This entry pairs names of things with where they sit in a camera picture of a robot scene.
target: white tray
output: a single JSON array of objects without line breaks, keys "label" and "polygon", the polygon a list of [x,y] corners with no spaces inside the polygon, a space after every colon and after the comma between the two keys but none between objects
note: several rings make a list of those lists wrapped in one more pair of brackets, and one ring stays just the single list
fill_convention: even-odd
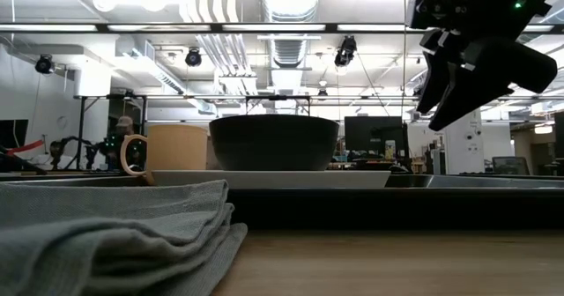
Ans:
[{"label": "white tray", "polygon": [[390,176],[386,171],[320,172],[237,172],[169,171],[152,172],[159,186],[176,186],[206,181],[226,180],[230,189],[377,189]]}]

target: black bowl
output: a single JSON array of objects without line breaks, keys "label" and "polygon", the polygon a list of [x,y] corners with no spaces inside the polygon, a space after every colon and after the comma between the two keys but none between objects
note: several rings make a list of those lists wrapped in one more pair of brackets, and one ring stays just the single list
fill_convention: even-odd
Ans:
[{"label": "black bowl", "polygon": [[225,170],[319,171],[327,168],[338,124],[301,115],[237,115],[210,122],[211,142]]}]

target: gray towel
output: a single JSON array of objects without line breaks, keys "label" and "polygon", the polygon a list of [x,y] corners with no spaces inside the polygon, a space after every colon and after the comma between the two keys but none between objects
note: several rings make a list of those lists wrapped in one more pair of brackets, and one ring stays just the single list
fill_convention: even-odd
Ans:
[{"label": "gray towel", "polygon": [[0,184],[0,295],[209,294],[247,232],[226,194]]}]

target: tabletop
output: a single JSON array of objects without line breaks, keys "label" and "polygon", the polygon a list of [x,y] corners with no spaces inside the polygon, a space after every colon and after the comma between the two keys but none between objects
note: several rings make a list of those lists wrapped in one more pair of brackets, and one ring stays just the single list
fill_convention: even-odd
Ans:
[{"label": "tabletop", "polygon": [[564,233],[250,232],[213,295],[563,293]]}]

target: beige mug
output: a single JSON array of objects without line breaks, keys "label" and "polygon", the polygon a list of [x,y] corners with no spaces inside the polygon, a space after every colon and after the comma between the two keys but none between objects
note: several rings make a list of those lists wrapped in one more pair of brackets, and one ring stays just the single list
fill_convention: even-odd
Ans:
[{"label": "beige mug", "polygon": [[[146,171],[129,169],[126,159],[127,145],[140,139],[147,143]],[[132,176],[146,174],[149,184],[154,185],[154,170],[205,170],[207,130],[189,125],[153,125],[148,137],[138,134],[125,136],[120,150],[123,170]]]}]

